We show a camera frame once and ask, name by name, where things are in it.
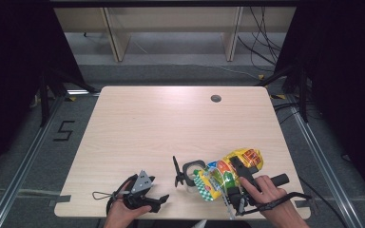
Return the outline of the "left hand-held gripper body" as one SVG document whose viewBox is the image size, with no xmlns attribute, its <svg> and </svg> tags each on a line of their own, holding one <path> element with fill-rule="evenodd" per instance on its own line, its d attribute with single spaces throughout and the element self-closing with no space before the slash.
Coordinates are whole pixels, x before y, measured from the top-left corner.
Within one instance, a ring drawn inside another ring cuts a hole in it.
<svg viewBox="0 0 365 228">
<path fill-rule="evenodd" d="M 151 189 L 151 187 L 146 187 L 149 181 L 148 177 L 144 170 L 140 174 L 131 177 L 123 192 L 124 204 L 128 209 L 138 209 L 146 205 L 150 206 L 150 198 L 146 196 Z"/>
</svg>

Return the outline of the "person's right hand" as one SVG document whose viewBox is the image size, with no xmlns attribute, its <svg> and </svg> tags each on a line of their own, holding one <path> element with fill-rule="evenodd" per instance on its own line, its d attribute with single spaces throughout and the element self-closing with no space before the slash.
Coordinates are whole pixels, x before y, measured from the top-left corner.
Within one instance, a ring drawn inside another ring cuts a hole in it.
<svg viewBox="0 0 365 228">
<path fill-rule="evenodd" d="M 255 178 L 256 184 L 260 190 L 244 177 L 239 177 L 239 181 L 257 203 L 269 203 L 287 195 L 286 191 L 277 188 L 268 176 L 259 176 Z M 281 222 L 291 218 L 296 211 L 294 205 L 290 201 L 286 201 L 271 210 L 261 212 L 261 214 L 269 221 Z"/>
</svg>

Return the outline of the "clear jar with black lid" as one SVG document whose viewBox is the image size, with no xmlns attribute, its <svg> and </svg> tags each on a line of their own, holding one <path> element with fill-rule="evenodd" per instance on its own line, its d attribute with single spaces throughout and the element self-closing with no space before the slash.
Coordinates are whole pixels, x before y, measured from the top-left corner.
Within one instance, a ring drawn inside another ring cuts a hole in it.
<svg viewBox="0 0 365 228">
<path fill-rule="evenodd" d="M 194 182 L 196 175 L 195 171 L 199 171 L 205 167 L 205 162 L 202 160 L 190 161 L 185 163 L 180 169 L 178 161 L 175 156 L 172 157 L 173 164 L 176 171 L 174 185 L 183 185 L 188 193 L 196 193 L 198 188 Z"/>
</svg>

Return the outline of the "black metal stand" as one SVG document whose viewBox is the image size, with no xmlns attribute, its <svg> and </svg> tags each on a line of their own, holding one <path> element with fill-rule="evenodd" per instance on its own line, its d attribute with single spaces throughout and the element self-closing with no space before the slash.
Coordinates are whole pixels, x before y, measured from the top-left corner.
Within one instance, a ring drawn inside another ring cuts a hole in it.
<svg viewBox="0 0 365 228">
<path fill-rule="evenodd" d="M 67 94 L 67 90 L 64 83 L 71 83 L 76 85 L 88 93 L 99 93 L 100 89 L 95 88 L 85 83 L 82 77 L 77 78 L 70 74 L 65 73 L 63 70 L 49 66 L 45 69 L 39 77 L 39 92 L 42 108 L 42 121 L 41 126 L 48 123 L 50 117 L 50 108 L 48 103 L 48 89 L 50 89 L 55 98 L 64 97 Z"/>
<path fill-rule="evenodd" d="M 283 83 L 282 90 L 285 93 L 292 93 L 296 89 L 299 96 L 299 114 L 304 122 L 308 122 L 306 113 L 306 100 L 307 100 L 307 75 L 302 66 L 289 65 L 280 70 L 276 70 L 272 76 L 265 80 L 261 80 L 257 86 L 268 86 L 276 81 L 278 78 L 285 76 L 285 82 Z"/>
</svg>

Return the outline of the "grey tape piece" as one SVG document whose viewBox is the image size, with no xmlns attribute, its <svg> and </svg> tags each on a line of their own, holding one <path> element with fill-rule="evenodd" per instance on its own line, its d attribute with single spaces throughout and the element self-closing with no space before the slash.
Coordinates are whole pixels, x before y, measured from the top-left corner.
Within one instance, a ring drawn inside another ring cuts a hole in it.
<svg viewBox="0 0 365 228">
<path fill-rule="evenodd" d="M 50 199 L 48 202 L 48 207 L 55 207 L 57 203 L 70 202 L 71 195 L 58 196 L 56 199 Z"/>
</svg>

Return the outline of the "person's left hand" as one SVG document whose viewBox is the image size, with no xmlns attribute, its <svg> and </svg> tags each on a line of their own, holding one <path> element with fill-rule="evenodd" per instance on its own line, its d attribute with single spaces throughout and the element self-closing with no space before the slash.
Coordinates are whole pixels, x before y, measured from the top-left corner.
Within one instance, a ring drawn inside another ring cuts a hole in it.
<svg viewBox="0 0 365 228">
<path fill-rule="evenodd" d="M 132 222 L 134 219 L 150 212 L 151 207 L 149 205 L 142 206 L 138 209 L 128 209 L 123 201 L 122 196 L 118 196 L 117 199 L 113 201 L 109 212 L 106 216 L 106 222 L 108 221 L 120 221 L 122 223 Z"/>
</svg>

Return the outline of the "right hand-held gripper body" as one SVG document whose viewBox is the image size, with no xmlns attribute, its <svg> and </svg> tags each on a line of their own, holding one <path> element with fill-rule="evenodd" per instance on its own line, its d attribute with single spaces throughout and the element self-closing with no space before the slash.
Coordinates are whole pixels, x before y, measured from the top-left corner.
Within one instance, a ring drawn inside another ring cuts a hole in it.
<svg viewBox="0 0 365 228">
<path fill-rule="evenodd" d="M 246 190 L 242 190 L 240 187 L 228 188 L 224 201 L 231 219 L 235 219 L 237 216 L 256 213 L 262 209 L 269 210 L 282 202 L 281 199 L 277 199 L 275 202 L 261 206 Z"/>
</svg>

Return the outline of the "long aluminium rail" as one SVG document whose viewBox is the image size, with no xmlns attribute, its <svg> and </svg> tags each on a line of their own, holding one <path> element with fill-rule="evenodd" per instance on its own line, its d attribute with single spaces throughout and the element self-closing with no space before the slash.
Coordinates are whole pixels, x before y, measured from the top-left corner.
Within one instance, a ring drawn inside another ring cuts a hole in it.
<svg viewBox="0 0 365 228">
<path fill-rule="evenodd" d="M 36 135 L 32 138 L 32 142 L 19 164 L 14 176 L 12 177 L 10 184 L 3 191 L 0 198 L 0 228 L 2 227 L 11 206 L 13 205 L 21 186 L 23 185 L 26 176 L 29 173 L 39 150 L 47 136 L 47 133 L 51 127 L 51 123 L 57 113 L 59 107 L 64 101 L 64 97 L 59 97 L 53 100 L 51 106 L 48 108 L 47 116 L 42 117 L 42 123 L 39 125 Z"/>
<path fill-rule="evenodd" d="M 298 127 L 308 143 L 317 165 L 336 201 L 338 209 L 344 218 L 345 224 L 348 228 L 363 228 L 363 224 L 355 211 L 353 203 L 344 188 L 341 186 L 333 167 L 320 147 L 310 125 L 304 121 L 300 108 L 292 106 L 291 110 L 295 116 Z"/>
</svg>

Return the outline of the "dark curtain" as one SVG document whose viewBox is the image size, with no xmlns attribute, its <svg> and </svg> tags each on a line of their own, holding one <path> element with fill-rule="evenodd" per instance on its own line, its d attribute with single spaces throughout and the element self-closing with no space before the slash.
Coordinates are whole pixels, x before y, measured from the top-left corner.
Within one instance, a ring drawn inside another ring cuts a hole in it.
<svg viewBox="0 0 365 228">
<path fill-rule="evenodd" d="M 299 62 L 365 181 L 365 0 L 299 0 L 276 69 Z"/>
<path fill-rule="evenodd" d="M 0 0 L 0 156 L 11 144 L 39 89 L 53 70 L 83 76 L 49 0 Z"/>
</svg>

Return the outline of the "short aluminium rail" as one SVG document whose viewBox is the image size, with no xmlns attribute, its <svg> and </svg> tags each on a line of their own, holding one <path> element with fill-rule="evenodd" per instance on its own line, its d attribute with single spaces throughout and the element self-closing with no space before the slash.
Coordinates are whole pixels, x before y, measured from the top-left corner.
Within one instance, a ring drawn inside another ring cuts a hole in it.
<svg viewBox="0 0 365 228">
<path fill-rule="evenodd" d="M 100 96 L 101 92 L 90 92 L 83 89 L 70 89 L 67 91 L 69 96 Z"/>
</svg>

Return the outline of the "yellow spouted seasoning pouch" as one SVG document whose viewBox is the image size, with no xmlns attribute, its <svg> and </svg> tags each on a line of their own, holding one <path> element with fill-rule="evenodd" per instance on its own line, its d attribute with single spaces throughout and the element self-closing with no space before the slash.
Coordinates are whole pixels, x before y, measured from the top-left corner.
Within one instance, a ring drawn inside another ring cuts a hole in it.
<svg viewBox="0 0 365 228">
<path fill-rule="evenodd" d="M 208 163 L 204 168 L 194 171 L 194 183 L 206 201 L 217 199 L 228 188 L 239 186 L 239 175 L 231 159 L 237 157 L 245 168 L 263 167 L 263 157 L 256 148 L 236 149 L 222 159 Z"/>
</svg>

